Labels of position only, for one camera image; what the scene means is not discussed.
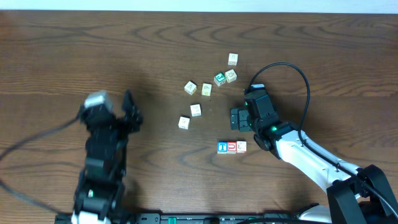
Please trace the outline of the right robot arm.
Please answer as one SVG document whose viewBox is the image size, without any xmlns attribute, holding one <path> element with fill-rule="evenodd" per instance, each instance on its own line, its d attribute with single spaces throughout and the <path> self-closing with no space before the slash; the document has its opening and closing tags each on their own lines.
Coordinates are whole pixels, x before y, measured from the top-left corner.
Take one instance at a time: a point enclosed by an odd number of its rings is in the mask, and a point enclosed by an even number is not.
<svg viewBox="0 0 398 224">
<path fill-rule="evenodd" d="M 312 141 L 273 107 L 233 108 L 232 129 L 253 131 L 256 144 L 303 172 L 325 193 L 328 206 L 273 214 L 262 223 L 397 223 L 397 199 L 380 168 L 346 162 Z"/>
</svg>

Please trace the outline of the red letter U block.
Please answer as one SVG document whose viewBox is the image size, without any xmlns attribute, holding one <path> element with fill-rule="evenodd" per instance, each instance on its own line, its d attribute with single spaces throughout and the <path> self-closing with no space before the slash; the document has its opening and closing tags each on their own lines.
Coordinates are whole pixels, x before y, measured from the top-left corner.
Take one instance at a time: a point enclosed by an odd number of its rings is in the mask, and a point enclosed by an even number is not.
<svg viewBox="0 0 398 224">
<path fill-rule="evenodd" d="M 227 142 L 227 153 L 228 154 L 237 153 L 237 142 Z"/>
</svg>

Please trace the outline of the blue letter T block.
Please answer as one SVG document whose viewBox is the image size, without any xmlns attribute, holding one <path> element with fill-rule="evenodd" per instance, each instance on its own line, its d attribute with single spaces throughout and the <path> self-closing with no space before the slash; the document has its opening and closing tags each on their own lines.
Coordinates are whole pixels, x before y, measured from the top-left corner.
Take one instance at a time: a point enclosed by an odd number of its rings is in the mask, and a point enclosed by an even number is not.
<svg viewBox="0 0 398 224">
<path fill-rule="evenodd" d="M 228 153 L 228 143 L 219 141 L 217 144 L 217 153 L 218 154 L 227 154 Z"/>
</svg>

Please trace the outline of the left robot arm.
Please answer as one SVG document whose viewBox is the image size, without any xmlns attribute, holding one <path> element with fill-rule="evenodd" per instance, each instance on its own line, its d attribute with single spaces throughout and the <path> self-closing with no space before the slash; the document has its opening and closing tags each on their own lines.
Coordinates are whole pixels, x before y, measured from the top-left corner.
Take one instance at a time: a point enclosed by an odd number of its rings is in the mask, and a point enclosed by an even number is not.
<svg viewBox="0 0 398 224">
<path fill-rule="evenodd" d="M 85 165 L 75 190 L 71 222 L 131 223 L 132 215 L 121 209 L 125 191 L 129 135 L 138 132 L 143 118 L 132 94 L 126 90 L 122 103 L 124 116 L 113 113 L 106 91 L 88 95 L 78 118 L 86 126 Z"/>
</svg>

